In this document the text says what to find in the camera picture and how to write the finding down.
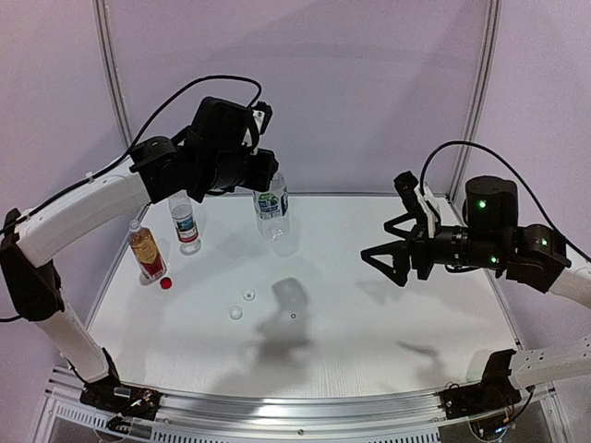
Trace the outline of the clear bottle blue label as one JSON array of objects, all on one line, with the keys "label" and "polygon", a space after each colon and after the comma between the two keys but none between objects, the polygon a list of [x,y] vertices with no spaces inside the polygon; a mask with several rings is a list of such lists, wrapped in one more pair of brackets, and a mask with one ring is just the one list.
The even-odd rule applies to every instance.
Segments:
[{"label": "clear bottle blue label", "polygon": [[282,173],[276,173],[266,192],[253,192],[253,203],[259,232],[269,242],[290,233],[288,190]]}]

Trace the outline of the clear bottle red white label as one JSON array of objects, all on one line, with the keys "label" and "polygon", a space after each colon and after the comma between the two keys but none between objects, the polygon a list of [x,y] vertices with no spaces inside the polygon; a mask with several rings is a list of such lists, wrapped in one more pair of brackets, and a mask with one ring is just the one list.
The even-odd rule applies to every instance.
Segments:
[{"label": "clear bottle red white label", "polygon": [[185,191],[179,191],[168,198],[168,205],[181,253],[186,256],[196,254],[201,241],[190,198]]}]

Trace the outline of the clear white bottle cap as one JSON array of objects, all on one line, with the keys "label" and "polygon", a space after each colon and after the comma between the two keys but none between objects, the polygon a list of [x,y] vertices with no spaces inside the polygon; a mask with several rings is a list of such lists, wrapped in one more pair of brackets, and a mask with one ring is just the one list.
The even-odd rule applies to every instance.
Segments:
[{"label": "clear white bottle cap", "polygon": [[254,290],[246,290],[243,293],[243,299],[245,301],[253,301],[256,298],[256,292]]}]

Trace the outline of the gold red tea bottle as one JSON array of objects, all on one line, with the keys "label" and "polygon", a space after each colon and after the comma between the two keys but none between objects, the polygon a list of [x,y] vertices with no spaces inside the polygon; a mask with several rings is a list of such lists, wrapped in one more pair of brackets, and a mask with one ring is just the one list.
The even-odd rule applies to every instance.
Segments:
[{"label": "gold red tea bottle", "polygon": [[154,282],[164,276],[167,268],[153,234],[136,219],[128,225],[128,243],[146,282]]}]

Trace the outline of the red bottle cap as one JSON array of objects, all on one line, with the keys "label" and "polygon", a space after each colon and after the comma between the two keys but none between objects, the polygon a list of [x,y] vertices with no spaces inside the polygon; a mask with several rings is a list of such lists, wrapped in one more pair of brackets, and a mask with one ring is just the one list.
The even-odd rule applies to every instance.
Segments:
[{"label": "red bottle cap", "polygon": [[168,290],[172,287],[173,283],[172,280],[168,277],[164,277],[160,280],[161,288],[164,290]]}]

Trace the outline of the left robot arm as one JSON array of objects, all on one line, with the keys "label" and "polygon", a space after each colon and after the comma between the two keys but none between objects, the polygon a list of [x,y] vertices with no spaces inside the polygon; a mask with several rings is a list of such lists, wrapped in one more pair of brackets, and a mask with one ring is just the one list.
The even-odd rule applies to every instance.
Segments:
[{"label": "left robot arm", "polygon": [[119,377],[61,295],[53,258],[67,245],[120,214],[184,190],[196,202],[238,187],[269,189],[278,162],[259,147],[272,109],[202,100],[192,123],[173,138],[147,139],[122,165],[91,178],[42,210],[6,215],[1,270],[16,312],[34,323],[72,364],[87,388],[116,387]]}]

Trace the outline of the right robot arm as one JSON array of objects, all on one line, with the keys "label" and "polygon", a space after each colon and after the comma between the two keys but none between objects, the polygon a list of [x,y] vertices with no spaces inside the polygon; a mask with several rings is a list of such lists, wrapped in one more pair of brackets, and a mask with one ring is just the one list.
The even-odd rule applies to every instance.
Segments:
[{"label": "right robot arm", "polygon": [[[396,285],[405,286],[411,270],[426,280],[435,265],[451,272],[491,269],[496,277],[590,306],[589,259],[548,225],[519,226],[514,182],[489,175],[469,180],[464,225],[442,224],[435,198],[412,173],[399,174],[393,182],[406,212],[383,228],[397,239],[365,249],[360,256]],[[590,339],[583,337],[567,345],[480,356],[469,379],[525,389],[589,373]]]}]

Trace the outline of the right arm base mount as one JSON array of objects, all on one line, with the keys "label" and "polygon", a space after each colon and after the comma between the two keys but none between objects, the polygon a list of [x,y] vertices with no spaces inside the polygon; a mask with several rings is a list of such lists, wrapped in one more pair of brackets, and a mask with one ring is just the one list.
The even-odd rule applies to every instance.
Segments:
[{"label": "right arm base mount", "polygon": [[515,421],[527,409],[536,390],[534,385],[525,387],[529,396],[523,407],[515,411],[515,406],[522,400],[522,388],[517,388],[510,380],[510,376],[516,373],[512,363],[517,363],[517,354],[514,349],[494,352],[488,357],[479,381],[463,386],[452,383],[436,392],[446,418],[451,420],[509,408],[510,413],[503,423],[508,425]]}]

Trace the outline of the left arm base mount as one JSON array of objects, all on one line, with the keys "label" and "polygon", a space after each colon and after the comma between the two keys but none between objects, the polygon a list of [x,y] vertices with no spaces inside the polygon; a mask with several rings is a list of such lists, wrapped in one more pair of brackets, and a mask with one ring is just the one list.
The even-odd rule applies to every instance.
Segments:
[{"label": "left arm base mount", "polygon": [[123,383],[111,355],[103,349],[108,364],[107,376],[83,385],[79,401],[108,413],[154,421],[162,393],[157,389]]}]

